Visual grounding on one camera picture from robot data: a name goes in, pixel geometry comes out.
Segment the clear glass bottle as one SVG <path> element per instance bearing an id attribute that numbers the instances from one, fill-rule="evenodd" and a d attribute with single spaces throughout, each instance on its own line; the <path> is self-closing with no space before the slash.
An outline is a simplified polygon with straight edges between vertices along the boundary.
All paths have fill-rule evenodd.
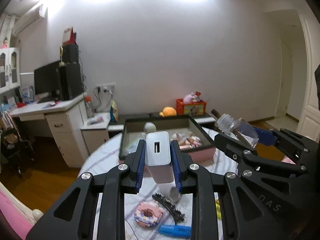
<path id="1" fill-rule="evenodd" d="M 221 115 L 217 120 L 219 130 L 251 148 L 255 148 L 259 137 L 253 126 L 243 118 L 235 119 L 229 114 Z"/>

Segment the yellow highlighter pen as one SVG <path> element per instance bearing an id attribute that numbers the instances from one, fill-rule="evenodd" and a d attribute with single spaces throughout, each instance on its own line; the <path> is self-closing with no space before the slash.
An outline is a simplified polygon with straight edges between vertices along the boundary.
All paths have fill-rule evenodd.
<path id="1" fill-rule="evenodd" d="M 215 198 L 215 206 L 216 206 L 217 218 L 218 218 L 219 220 L 221 220 L 221 209 L 220 209 L 219 198 Z"/>

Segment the clear plastic card box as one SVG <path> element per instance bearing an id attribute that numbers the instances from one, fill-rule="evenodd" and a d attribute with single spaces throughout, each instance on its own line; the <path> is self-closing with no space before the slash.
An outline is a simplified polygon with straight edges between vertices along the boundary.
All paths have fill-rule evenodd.
<path id="1" fill-rule="evenodd" d="M 128 155 L 130 153 L 136 152 L 137 146 L 139 144 L 139 140 L 135 140 L 131 143 L 129 143 L 125 148 L 124 148 L 124 154 Z"/>

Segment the pink block donut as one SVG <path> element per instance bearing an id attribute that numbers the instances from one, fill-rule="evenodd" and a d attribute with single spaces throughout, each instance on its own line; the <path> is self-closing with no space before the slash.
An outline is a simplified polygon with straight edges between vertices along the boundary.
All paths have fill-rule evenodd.
<path id="1" fill-rule="evenodd" d="M 141 202 L 134 213 L 137 224 L 144 228 L 154 228 L 161 221 L 164 209 L 156 202 Z"/>

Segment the white power adapter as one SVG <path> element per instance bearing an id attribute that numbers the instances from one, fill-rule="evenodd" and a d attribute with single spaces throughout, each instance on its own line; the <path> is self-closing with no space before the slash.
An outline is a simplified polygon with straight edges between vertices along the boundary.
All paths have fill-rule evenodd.
<path id="1" fill-rule="evenodd" d="M 174 181 L 167 131 L 146 135 L 145 165 L 155 183 L 168 184 Z"/>

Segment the pink doll figure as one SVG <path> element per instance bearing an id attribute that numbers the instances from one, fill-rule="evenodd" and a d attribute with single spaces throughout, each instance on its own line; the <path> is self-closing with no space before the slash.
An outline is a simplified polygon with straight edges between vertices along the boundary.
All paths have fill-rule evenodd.
<path id="1" fill-rule="evenodd" d="M 197 148 L 202 146 L 201 139 L 194 135 L 192 132 L 189 134 L 181 134 L 181 133 L 174 133 L 171 136 L 171 140 L 177 140 L 180 149 L 190 149 L 190 148 Z"/>

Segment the black hair clip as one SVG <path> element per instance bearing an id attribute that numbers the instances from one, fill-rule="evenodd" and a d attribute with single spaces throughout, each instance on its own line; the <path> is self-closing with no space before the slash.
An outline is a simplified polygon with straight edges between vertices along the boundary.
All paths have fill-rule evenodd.
<path id="1" fill-rule="evenodd" d="M 168 211 L 168 213 L 173 218 L 175 224 L 184 222 L 185 214 L 181 213 L 179 209 L 176 208 L 175 204 L 172 204 L 171 201 L 161 195 L 159 192 L 156 192 L 152 195 L 153 200 L 159 202 L 165 209 Z"/>

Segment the white fluffy ball toy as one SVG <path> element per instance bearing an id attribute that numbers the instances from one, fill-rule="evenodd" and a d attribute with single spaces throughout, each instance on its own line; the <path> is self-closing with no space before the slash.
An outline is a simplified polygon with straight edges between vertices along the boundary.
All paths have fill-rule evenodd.
<path id="1" fill-rule="evenodd" d="M 157 127 L 153 122 L 146 122 L 143 127 L 143 131 L 145 134 L 156 132 Z"/>

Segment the white mini hair dryer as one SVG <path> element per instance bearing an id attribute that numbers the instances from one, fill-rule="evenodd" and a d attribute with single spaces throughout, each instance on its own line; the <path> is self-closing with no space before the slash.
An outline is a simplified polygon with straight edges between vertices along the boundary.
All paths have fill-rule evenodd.
<path id="1" fill-rule="evenodd" d="M 173 203 L 177 203 L 181 195 L 174 182 L 158 184 L 160 193 Z"/>

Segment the white bedside drawer unit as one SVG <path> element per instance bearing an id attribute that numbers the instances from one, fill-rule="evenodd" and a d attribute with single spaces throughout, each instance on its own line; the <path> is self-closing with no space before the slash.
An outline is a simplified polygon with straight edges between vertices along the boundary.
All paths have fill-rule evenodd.
<path id="1" fill-rule="evenodd" d="M 102 144 L 108 141 L 108 125 L 110 115 L 108 113 L 97 113 L 94 117 L 88 118 L 81 126 L 81 133 L 84 137 L 85 145 L 92 154 Z"/>

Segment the red toy storage box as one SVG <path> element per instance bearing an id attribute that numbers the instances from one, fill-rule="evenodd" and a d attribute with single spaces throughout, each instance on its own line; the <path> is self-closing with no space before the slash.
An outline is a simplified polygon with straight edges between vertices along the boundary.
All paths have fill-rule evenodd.
<path id="1" fill-rule="evenodd" d="M 202 116 L 206 113 L 206 105 L 205 101 L 185 104 L 183 99 L 177 99 L 176 112 L 178 115 Z"/>

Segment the white computer desk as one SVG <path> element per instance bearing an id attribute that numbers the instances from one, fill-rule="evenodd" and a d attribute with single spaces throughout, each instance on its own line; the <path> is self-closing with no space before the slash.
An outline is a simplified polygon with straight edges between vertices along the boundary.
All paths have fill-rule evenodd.
<path id="1" fill-rule="evenodd" d="M 60 153 L 69 167 L 80 168 L 89 157 L 81 127 L 87 121 L 84 94 L 55 106 L 32 103 L 10 112 L 21 121 L 46 121 Z"/>

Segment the pink bed quilt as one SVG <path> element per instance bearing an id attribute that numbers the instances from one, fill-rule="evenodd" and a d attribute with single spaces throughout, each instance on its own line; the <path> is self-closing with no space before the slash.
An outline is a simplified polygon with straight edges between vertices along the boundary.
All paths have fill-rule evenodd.
<path id="1" fill-rule="evenodd" d="M 11 200 L 1 191 L 1 212 L 13 231 L 21 238 L 26 239 L 33 223 L 22 213 Z"/>

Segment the small doll figurine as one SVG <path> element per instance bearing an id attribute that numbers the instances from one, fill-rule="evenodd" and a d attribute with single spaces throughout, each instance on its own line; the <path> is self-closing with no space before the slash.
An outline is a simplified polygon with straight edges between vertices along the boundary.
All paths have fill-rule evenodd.
<path id="1" fill-rule="evenodd" d="M 7 48 L 8 47 L 8 38 L 6 37 L 4 40 L 3 40 L 3 44 L 1 46 L 1 48 Z"/>

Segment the white wall power strip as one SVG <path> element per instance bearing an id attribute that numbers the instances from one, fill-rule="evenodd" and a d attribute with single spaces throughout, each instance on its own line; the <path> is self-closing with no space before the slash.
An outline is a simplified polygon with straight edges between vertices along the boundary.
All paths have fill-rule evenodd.
<path id="1" fill-rule="evenodd" d="M 114 82 L 95 85 L 95 88 L 100 88 L 100 90 L 103 91 L 104 93 L 106 91 L 113 92 L 115 87 L 116 87 L 116 84 Z"/>

